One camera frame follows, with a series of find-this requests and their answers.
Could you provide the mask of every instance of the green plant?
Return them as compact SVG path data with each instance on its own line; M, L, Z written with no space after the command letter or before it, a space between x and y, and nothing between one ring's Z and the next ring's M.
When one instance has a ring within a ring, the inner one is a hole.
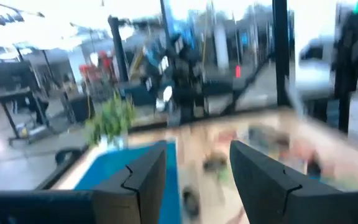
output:
M118 93L102 104L101 111L96 112L93 119L87 122L89 128L89 144L97 145L102 137L108 142L117 144L116 138L125 134L135 118L135 108L131 99L121 100Z

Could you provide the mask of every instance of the blue mat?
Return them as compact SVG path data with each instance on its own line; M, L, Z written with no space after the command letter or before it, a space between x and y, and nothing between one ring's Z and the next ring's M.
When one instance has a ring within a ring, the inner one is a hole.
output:
M129 150L113 151L99 156L83 178L79 181L75 190L89 190L100 182L109 179L125 164L137 159L149 150L148 146ZM167 147L167 176L160 209L160 224L180 224L180 196L177 172L177 158L175 143L168 143Z

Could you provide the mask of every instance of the desk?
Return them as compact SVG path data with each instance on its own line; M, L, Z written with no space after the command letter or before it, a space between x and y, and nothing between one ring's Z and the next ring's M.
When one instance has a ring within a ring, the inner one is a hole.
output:
M198 190L201 204L200 223L222 224L238 216L242 202L231 172L225 182L218 182L215 176L204 174L203 159L211 151L221 151L228 156L231 139L241 138L241 133L247 131L248 125L255 123L288 133L292 142L295 139L313 142L323 167L333 165L335 177L351 175L358 183L358 146L351 146L339 132L325 128L317 121L297 119L289 110L261 111L202 121L176 129L131 134L128 140L130 146L136 146L161 139L176 139L180 190L189 184ZM93 161L105 151L102 147L86 151L52 188L72 189ZM248 223L246 215L240 223Z
M25 138L22 138L19 134L19 132L17 131L16 129L16 125L15 125L15 122L13 121L12 119L12 116L9 112L9 110L7 109L6 107L6 104L9 103L9 102L12 102L14 100L17 100L17 99L21 99L21 98L25 98L25 97L32 97L33 96L33 92L30 90L29 87L27 88L22 88L20 90L15 90L15 91L4 91L2 93L0 93L0 104L9 120L9 124L11 125L11 128L13 130L13 133L14 133L14 137L13 138L9 138L8 141L9 141L9 145L12 144L12 141L13 140L18 140L18 139L26 139L29 141L29 138L28 137L25 137ZM36 97L34 97L34 100L35 100L35 103L37 105L37 110L40 111L40 114L41 114L41 118L42 120L44 121L44 123L46 124L46 128L49 128L49 124L48 124L48 121L47 119L45 118L45 116L41 113L41 107L40 107L40 103L38 101L38 99Z

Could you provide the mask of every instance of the workbench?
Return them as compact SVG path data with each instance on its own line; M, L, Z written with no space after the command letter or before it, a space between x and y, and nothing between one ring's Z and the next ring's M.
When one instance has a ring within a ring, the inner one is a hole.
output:
M200 121L175 129L134 133L128 136L127 142L131 148L163 139L175 142L178 189L182 191L183 187L191 186L199 194L199 223L222 224L234 222L236 219L235 223L248 223L246 214L243 212L242 217L240 215L243 209L242 202L234 184L230 165L224 180L218 180L217 175L204 173L203 161L213 151L223 152L229 157L231 140L238 139L247 143L244 135L251 124L263 124L287 133L290 145L294 145L294 142L307 142L318 153L322 167L333 168L332 178L348 180L347 186L338 187L339 189L358 190L358 146L350 144L339 131L313 119L297 118L289 109L258 111ZM114 147L111 146L89 148L60 177L52 189L74 189L93 162L112 150ZM279 160L274 154L268 156ZM305 169L300 168L298 171L305 172ZM181 215L183 223L190 223L185 212L181 211Z
M42 113L40 113L41 117L42 117L42 120L44 121L44 123L46 125L45 126L40 126L38 128L35 128L34 130L31 130L31 133L29 133L25 137L22 137L19 134L19 132L18 132L18 130L16 128L16 124L13 121L11 113L9 112L9 110L8 110L6 105L8 103L12 102L12 101L23 99L25 97L28 97L28 98L33 97L33 92L28 87L27 88L22 88L22 89L19 89L19 90L15 90L15 91L5 91L3 93L0 93L0 104L1 104L3 110L4 110L5 114L6 114L6 117L7 117L8 121L9 121L9 124L10 124L10 126L11 126L11 128L13 130L13 133L14 133L14 137L8 139L9 145L11 145L12 142L15 141L15 140L26 140L28 143L30 143L30 136L31 135L36 135L37 133L40 133L43 130L50 129L47 119L45 118L45 116ZM39 111L41 111L39 101L37 100L36 97L34 97L34 98L35 98L35 103L37 104L37 109Z

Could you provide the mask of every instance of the concrete floor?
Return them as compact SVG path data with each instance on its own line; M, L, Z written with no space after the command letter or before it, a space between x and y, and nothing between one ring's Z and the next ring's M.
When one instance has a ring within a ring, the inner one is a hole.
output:
M236 80L240 82L247 74ZM274 64L265 68L261 76L243 96L238 108L252 107L274 102L276 99L275 67ZM211 99L210 111L219 112L222 102L227 102L229 96ZM48 114L62 110L59 101L54 101L48 109ZM16 121L24 121L28 116L15 116ZM33 189L56 168L54 154L64 147L81 147L85 144L85 132L82 129L51 136L29 146L16 144L11 147L7 138L12 136L7 118L0 110L0 190ZM349 138L358 141L358 97L354 97L351 108L351 124Z

